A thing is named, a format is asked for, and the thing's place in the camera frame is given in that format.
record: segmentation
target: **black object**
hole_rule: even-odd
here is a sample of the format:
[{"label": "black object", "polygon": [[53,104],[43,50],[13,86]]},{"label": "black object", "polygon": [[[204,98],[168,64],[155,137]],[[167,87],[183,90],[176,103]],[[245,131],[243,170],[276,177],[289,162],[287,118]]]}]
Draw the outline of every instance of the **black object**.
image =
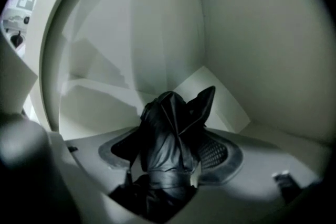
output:
[{"label": "black object", "polygon": [[[195,171],[201,141],[215,87],[189,103],[175,92],[166,92],[146,105],[137,132],[141,166],[147,175],[133,184],[119,186],[110,197],[148,220],[163,223],[183,208],[196,193],[190,176]],[[117,154],[126,158],[125,151]],[[137,156],[133,151],[131,162]],[[221,153],[222,162],[226,152]]]},{"label": "black object", "polygon": [[28,23],[29,23],[29,20],[30,20],[30,17],[25,17],[24,19],[23,19],[23,23],[25,24],[25,25],[27,25]]},{"label": "black object", "polygon": [[276,174],[273,176],[273,179],[277,183],[280,188],[282,197],[285,202],[288,204],[293,201],[296,197],[298,197],[302,189],[296,183],[296,181],[292,178],[289,172],[283,172],[281,174]]},{"label": "black object", "polygon": [[68,147],[68,150],[70,151],[70,153],[72,153],[72,152],[77,151],[78,148],[76,148],[75,146],[69,146],[69,147]]},{"label": "black object", "polygon": [[17,35],[11,36],[10,41],[12,42],[12,44],[14,45],[15,48],[20,46],[23,42],[23,38],[21,36],[21,31],[19,31],[19,33]]},{"label": "black object", "polygon": [[46,131],[22,115],[0,119],[2,218],[11,222],[79,223],[75,203],[54,162]]}]

